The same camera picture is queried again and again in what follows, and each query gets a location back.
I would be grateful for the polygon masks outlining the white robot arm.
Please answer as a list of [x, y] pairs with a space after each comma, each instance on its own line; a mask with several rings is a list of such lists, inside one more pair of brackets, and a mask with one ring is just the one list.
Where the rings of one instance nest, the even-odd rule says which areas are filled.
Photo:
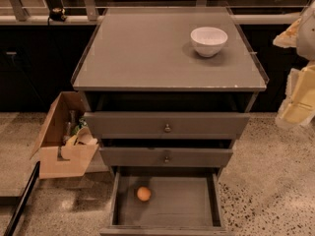
[[315, 117], [315, 2], [276, 36], [273, 45], [293, 47], [300, 57], [308, 61], [301, 70], [290, 70], [276, 124], [284, 129], [306, 126]]

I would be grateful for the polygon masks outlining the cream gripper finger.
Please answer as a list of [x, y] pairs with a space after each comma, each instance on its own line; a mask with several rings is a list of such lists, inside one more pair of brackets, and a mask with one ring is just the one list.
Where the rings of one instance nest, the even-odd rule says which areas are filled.
[[277, 35], [273, 40], [273, 45], [281, 48], [295, 48], [297, 31], [301, 20], [294, 21], [285, 31]]
[[285, 99], [279, 108], [276, 124], [283, 129], [306, 126], [315, 117], [315, 66], [297, 70], [287, 76]]

